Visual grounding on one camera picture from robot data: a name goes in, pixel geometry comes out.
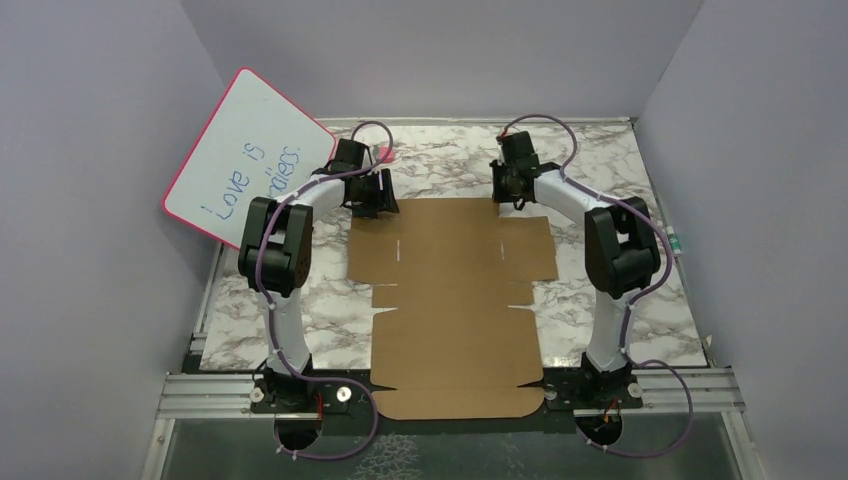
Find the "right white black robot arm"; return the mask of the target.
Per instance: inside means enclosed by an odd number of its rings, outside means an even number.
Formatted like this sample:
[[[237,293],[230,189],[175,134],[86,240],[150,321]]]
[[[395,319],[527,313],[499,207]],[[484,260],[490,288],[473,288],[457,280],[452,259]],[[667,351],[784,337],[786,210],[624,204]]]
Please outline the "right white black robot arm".
[[[634,303],[650,291],[661,259],[647,206],[618,199],[562,175],[554,163],[520,166],[494,160],[493,201],[520,210],[547,206],[583,226],[584,265],[596,289],[593,329],[582,354],[579,398],[600,407],[629,382]]]

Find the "brown cardboard box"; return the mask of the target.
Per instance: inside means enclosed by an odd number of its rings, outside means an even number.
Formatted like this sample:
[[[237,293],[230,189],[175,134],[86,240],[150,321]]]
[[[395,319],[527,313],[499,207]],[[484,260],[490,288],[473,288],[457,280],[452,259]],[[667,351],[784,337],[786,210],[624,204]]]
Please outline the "brown cardboard box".
[[[370,380],[392,420],[522,418],[544,399],[533,285],[558,276],[544,216],[485,198],[408,199],[352,221],[347,276],[372,286]]]

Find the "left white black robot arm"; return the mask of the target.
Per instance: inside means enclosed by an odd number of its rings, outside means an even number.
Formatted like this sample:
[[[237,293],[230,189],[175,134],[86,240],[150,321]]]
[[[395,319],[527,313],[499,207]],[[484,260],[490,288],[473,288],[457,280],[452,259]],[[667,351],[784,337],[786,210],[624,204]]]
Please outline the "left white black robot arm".
[[[313,401],[314,384],[302,321],[301,290],[312,263],[313,226],[337,208],[356,218],[397,213],[389,169],[331,174],[320,169],[291,193],[251,201],[239,249],[238,269],[266,301],[268,354],[263,370],[266,392],[290,410]]]

